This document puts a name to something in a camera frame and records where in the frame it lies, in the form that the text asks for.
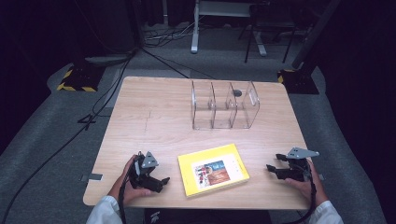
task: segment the wooden table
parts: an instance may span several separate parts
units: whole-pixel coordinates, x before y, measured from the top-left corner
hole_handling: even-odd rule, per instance
[[[108,193],[133,154],[150,151],[159,162],[151,173],[157,179],[171,177],[161,193],[139,198],[133,207],[306,209],[306,199],[266,164],[287,167],[276,153],[292,147],[306,148],[289,97],[282,84],[254,82],[261,101],[250,129],[194,130],[191,124],[191,80],[162,77],[127,77],[111,115],[93,166],[101,181],[90,180],[84,203],[95,205]],[[250,179],[247,183],[187,198],[177,156],[235,143]]]

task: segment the yellow book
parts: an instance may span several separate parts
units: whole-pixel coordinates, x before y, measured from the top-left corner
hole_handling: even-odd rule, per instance
[[[235,144],[178,156],[186,196],[194,196],[249,179]]]

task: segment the wire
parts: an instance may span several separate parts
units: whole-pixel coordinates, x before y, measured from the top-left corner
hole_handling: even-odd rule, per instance
[[[85,22],[87,22],[87,24],[88,24],[88,26],[90,27],[90,30],[92,31],[92,33],[93,33],[93,35],[96,37],[96,39],[102,44],[102,46],[105,48],[105,49],[108,49],[108,50],[110,50],[111,52],[113,52],[113,53],[129,53],[129,52],[131,52],[131,51],[116,51],[116,50],[114,50],[114,49],[117,49],[117,48],[110,48],[110,47],[108,47],[102,40],[101,40],[101,38],[99,38],[99,36],[97,35],[97,33],[93,30],[93,27],[91,26],[91,23],[90,23],[90,21],[88,20],[88,18],[85,16],[85,14],[84,14],[84,12],[82,11],[82,9],[81,9],[81,7],[79,6],[79,4],[78,4],[78,2],[77,2],[77,0],[74,0],[74,3],[75,3],[75,5],[77,6],[77,8],[78,8],[78,11],[81,13],[81,15],[82,15],[82,17],[84,18],[84,21]]]
[[[186,65],[183,65],[183,64],[181,64],[181,63],[176,63],[176,62],[174,62],[174,61],[172,61],[172,60],[169,60],[169,59],[165,59],[164,57],[161,57],[161,56],[152,54],[152,53],[148,52],[147,50],[145,50],[145,49],[143,49],[143,48],[141,48],[141,49],[142,49],[145,53],[147,53],[149,56],[151,56],[151,57],[157,59],[158,61],[160,61],[161,63],[163,63],[163,64],[165,64],[166,66],[170,67],[171,69],[173,69],[173,70],[176,71],[177,73],[181,74],[181,75],[182,75],[183,77],[185,77],[185,78],[189,78],[189,77],[187,77],[186,75],[182,74],[181,72],[179,72],[178,70],[176,70],[176,68],[174,68],[173,66],[171,66],[169,63],[164,62],[163,60],[166,60],[166,61],[169,61],[169,62],[178,64],[178,65],[180,65],[180,66],[189,68],[189,69],[191,69],[191,70],[193,70],[193,71],[195,71],[195,72],[201,73],[201,74],[203,74],[203,75],[205,75],[205,76],[207,76],[207,77],[216,79],[215,77],[212,77],[212,76],[210,76],[210,75],[208,75],[208,74],[205,74],[205,73],[203,73],[203,72],[200,72],[200,71],[198,71],[198,70],[196,70],[196,69],[190,68],[190,67],[188,67],[188,66],[186,66]]]
[[[167,65],[168,67],[172,68],[172,70],[174,70],[175,72],[181,74],[183,77],[189,78],[189,77],[187,77],[186,75],[182,74],[181,72],[177,71],[177,69],[174,68],[174,67],[172,67],[169,63],[166,63],[166,62],[164,62],[163,60],[161,60],[161,59],[160,59],[159,57],[157,57],[156,55],[154,55],[154,54],[152,54],[152,53],[146,51],[146,50],[143,49],[143,48],[141,48],[141,49],[142,49],[145,53],[147,53],[148,55],[150,55],[151,57],[157,59],[157,60],[160,61],[161,63],[164,63],[164,64]]]
[[[137,49],[133,49],[132,53],[128,56],[128,58],[133,58],[133,57],[135,56],[136,51],[137,51]],[[111,91],[111,89],[114,87],[114,85],[116,85],[116,83],[120,83],[120,80],[121,80],[122,75],[123,75],[122,67],[121,67],[121,69],[120,69],[120,74],[119,74],[119,76],[117,77],[117,79],[111,84],[110,88],[108,88],[108,90],[107,90],[107,91],[95,102],[95,104],[93,105],[93,107],[92,107],[92,113],[93,113],[93,114],[96,114],[96,112],[95,112],[95,107],[96,107],[96,105],[99,103],[99,101],[102,100],[102,98],[104,98],[104,97]]]
[[[309,181],[311,182],[311,204],[310,204],[309,210],[308,210],[308,212],[305,214],[305,216],[299,218],[298,220],[295,220],[295,221],[292,221],[292,222],[288,222],[288,223],[285,223],[285,224],[297,224],[297,223],[301,223],[301,222],[303,222],[304,220],[306,220],[307,218],[309,218],[309,217],[311,216],[311,214],[312,214],[312,213],[314,212],[314,210],[315,210],[315,200],[316,200],[316,195],[317,195],[317,188],[316,188],[316,186],[315,186],[315,184],[314,184],[314,179],[313,179],[313,177],[312,177],[312,173],[311,173],[311,169],[310,169],[309,164],[308,164],[308,172],[309,172],[309,174],[310,174],[310,176],[309,176]]]
[[[298,214],[300,217],[303,217],[303,214],[302,214],[300,211],[297,210],[296,212],[297,212],[297,214]]]
[[[126,61],[128,61],[129,57],[131,56],[131,53],[128,53],[124,58],[121,59],[115,59],[115,60],[108,60],[108,61],[104,61],[104,62],[90,62],[94,67],[109,67],[109,66],[113,66],[113,65],[117,65],[120,63],[125,63]]]
[[[124,196],[124,192],[125,192],[125,186],[126,183],[128,182],[128,177],[131,173],[132,167],[134,166],[135,160],[132,161],[131,165],[128,168],[128,172],[125,174],[124,179],[122,180],[122,185],[120,187],[120,191],[119,191],[119,209],[120,209],[120,218],[123,224],[126,224],[126,218],[125,218],[125,210],[123,208],[123,196]]]
[[[180,65],[180,66],[189,68],[189,69],[192,70],[192,71],[195,71],[195,72],[197,72],[197,73],[203,74],[203,75],[205,75],[205,76],[207,76],[207,77],[210,77],[210,78],[212,78],[212,79],[216,79],[215,77],[212,77],[212,76],[210,76],[210,75],[208,75],[208,74],[206,74],[206,73],[203,73],[203,72],[201,72],[201,71],[198,71],[198,70],[196,70],[196,69],[194,69],[194,68],[188,67],[188,66],[186,66],[186,65],[184,65],[184,64],[177,63],[177,62],[172,61],[172,60],[169,60],[169,59],[165,59],[164,57],[159,56],[159,55],[155,55],[155,56],[157,56],[157,57],[159,57],[159,58],[161,58],[161,59],[163,59],[163,60],[166,60],[166,61],[168,61],[168,62],[175,63],[175,64],[177,64],[177,65]]]
[[[158,33],[156,31],[153,31],[155,33],[157,33],[157,35],[155,36],[151,36],[148,38],[145,38],[145,41],[149,40],[149,39],[159,39],[157,44],[150,44],[150,43],[145,43],[145,46],[148,48],[157,48],[157,47],[163,47],[165,45],[167,45],[168,43],[170,43],[173,40],[179,40],[184,38],[187,35],[192,35],[192,33],[190,33],[190,31],[193,30],[193,25],[195,24],[195,22],[191,23],[190,25],[188,25],[185,28],[179,28],[179,29],[183,29],[180,33],[176,33],[176,29],[173,30],[173,32],[171,34],[167,34],[166,32],[169,31],[169,29],[166,29],[165,32],[163,32],[161,35],[158,35]]]
[[[125,71],[126,66],[128,65],[129,61],[131,61],[133,57],[129,58],[129,60],[122,66],[122,74]],[[114,93],[116,92],[117,87],[120,84],[120,79],[117,82],[116,88],[114,89],[114,91],[112,92],[111,96],[107,99],[107,101],[104,103],[104,105],[99,109],[99,111],[97,113],[94,113],[93,116],[91,116],[89,118],[89,120],[87,121],[87,123],[80,128],[65,144],[63,144],[57,151],[55,151],[55,153],[53,153],[48,159],[46,159],[24,182],[23,184],[20,186],[20,188],[18,189],[18,191],[14,194],[14,196],[11,199],[11,202],[8,204],[7,210],[3,216],[3,220],[2,220],[2,224],[6,223],[7,220],[7,216],[8,213],[12,207],[12,204],[14,204],[15,199],[18,197],[18,195],[21,193],[21,191],[23,190],[23,188],[29,183],[29,181],[52,159],[54,158],[56,155],[58,155],[62,150],[64,150],[65,147],[67,147],[83,130],[85,130],[85,128],[91,124],[91,122],[99,115],[99,113],[106,107],[106,105],[108,104],[108,102],[110,101],[111,97],[114,95]]]

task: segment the transparent compartment box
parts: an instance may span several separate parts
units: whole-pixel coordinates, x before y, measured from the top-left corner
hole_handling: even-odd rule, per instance
[[[253,82],[195,80],[191,88],[194,130],[248,129],[260,109]]]

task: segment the human hand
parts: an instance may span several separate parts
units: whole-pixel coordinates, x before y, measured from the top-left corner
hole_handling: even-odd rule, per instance
[[[319,206],[321,203],[328,201],[329,198],[327,197],[326,193],[324,192],[323,185],[319,179],[319,175],[317,173],[317,170],[315,169],[314,163],[312,163],[312,161],[308,161],[308,163],[309,163],[309,166],[311,167],[312,178],[314,180],[314,184],[317,189],[315,205]],[[286,178],[285,181],[289,185],[298,189],[305,196],[305,198],[309,202],[311,202],[311,183],[310,183],[310,181],[300,182],[300,181],[297,181],[297,180],[294,180],[291,178]]]
[[[136,155],[133,155],[132,158],[128,160],[128,162],[125,164],[125,167],[122,171],[121,176],[116,180],[113,187],[107,194],[109,196],[114,197],[117,201],[119,200],[119,193],[120,193],[120,187],[122,185],[122,182],[128,173],[129,167],[131,166],[132,162],[134,162],[135,157],[136,157]],[[123,203],[128,204],[134,198],[148,196],[150,194],[151,194],[151,190],[149,190],[149,189],[134,189],[131,185],[131,182],[128,181],[125,185]]]

